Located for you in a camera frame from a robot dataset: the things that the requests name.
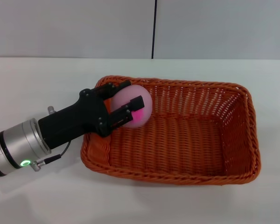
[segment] pink ball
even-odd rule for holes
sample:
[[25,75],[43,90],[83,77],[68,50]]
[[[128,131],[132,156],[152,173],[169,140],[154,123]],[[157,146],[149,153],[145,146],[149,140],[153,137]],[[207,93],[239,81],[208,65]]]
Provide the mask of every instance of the pink ball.
[[149,92],[140,85],[130,85],[122,89],[111,100],[111,111],[115,111],[138,96],[142,96],[144,107],[140,110],[132,111],[133,120],[126,123],[124,127],[136,128],[144,125],[153,111],[153,100]]

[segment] orange wicker basket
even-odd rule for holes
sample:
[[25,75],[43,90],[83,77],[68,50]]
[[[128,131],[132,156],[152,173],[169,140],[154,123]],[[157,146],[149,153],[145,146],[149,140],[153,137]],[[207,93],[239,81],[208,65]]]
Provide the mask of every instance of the orange wicker basket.
[[111,136],[84,136],[81,158],[93,171],[133,180],[186,185],[243,184],[259,174],[255,110],[237,84],[108,76],[144,86],[150,120]]

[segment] green led light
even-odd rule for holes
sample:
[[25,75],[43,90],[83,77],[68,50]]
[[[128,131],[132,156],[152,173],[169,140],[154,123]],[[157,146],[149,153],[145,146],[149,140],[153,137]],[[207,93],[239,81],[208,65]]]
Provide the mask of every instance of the green led light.
[[21,162],[21,166],[24,167],[24,166],[27,166],[31,163],[30,160],[24,160],[23,162]]

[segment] table surface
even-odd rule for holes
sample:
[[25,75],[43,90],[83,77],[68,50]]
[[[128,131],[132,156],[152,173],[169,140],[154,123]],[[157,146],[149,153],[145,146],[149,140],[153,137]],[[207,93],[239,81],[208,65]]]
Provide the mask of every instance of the table surface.
[[0,224],[280,224],[280,60],[0,58],[0,131],[46,116],[49,105],[73,104],[108,75],[245,86],[257,114],[258,178],[178,187],[110,177],[83,165],[80,137],[40,172],[25,167],[0,178]]

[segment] robotic arm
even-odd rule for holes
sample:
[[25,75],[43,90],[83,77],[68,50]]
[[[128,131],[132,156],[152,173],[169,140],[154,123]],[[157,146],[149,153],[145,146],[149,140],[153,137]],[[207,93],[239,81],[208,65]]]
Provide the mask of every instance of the robotic arm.
[[49,116],[39,121],[31,119],[0,132],[0,177],[26,165],[39,171],[41,166],[63,155],[37,161],[50,154],[51,149],[68,142],[67,149],[72,139],[90,132],[106,137],[133,120],[131,112],[144,107],[142,96],[110,114],[104,104],[104,100],[129,85],[131,82],[125,81],[118,86],[107,83],[92,90],[84,89],[75,104],[58,112],[50,106]]

